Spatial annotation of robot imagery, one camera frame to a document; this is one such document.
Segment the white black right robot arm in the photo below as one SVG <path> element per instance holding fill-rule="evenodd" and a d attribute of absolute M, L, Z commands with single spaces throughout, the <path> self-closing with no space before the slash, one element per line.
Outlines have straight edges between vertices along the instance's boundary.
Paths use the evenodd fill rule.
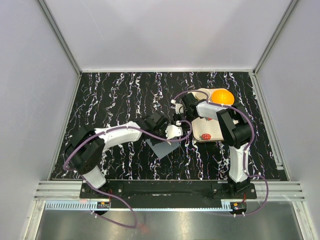
<path fill-rule="evenodd" d="M 226 192 L 232 198 L 239 198 L 250 185 L 247 170 L 249 148 L 255 137 L 255 130 L 246 109 L 241 103 L 216 103 L 209 100 L 209 95 L 200 90 L 187 90 L 175 96 L 171 103 L 182 100 L 182 108 L 176 108 L 176 115 L 183 115 L 187 120 L 207 118 L 217 120 L 224 143 L 229 147 L 230 167 L 227 177 Z"/>

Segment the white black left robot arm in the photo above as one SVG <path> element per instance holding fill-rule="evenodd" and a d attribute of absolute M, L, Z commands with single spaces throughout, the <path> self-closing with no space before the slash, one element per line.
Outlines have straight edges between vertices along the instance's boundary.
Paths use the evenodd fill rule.
<path fill-rule="evenodd" d="M 161 139 L 166 139 L 165 131 L 168 126 L 169 119 L 158 111 L 119 126 L 83 126 L 65 149 L 63 169 L 77 171 L 91 184 L 90 192 L 97 198 L 103 198 L 108 193 L 108 186 L 105 176 L 98 168 L 102 153 L 117 145 L 136 142 L 140 138 L 150 139 L 153 145 L 160 143 Z"/>

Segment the grey paper envelope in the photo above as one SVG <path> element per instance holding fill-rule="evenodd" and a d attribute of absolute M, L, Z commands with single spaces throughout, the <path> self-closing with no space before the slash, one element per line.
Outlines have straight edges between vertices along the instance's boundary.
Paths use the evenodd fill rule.
<path fill-rule="evenodd" d="M 180 146 L 179 141 L 171 142 L 171 145 L 169 145 L 166 141 L 161 141 L 160 143 L 152 145 L 151 140 L 147 139 L 146 143 L 150 146 L 158 159 L 164 158 Z"/>

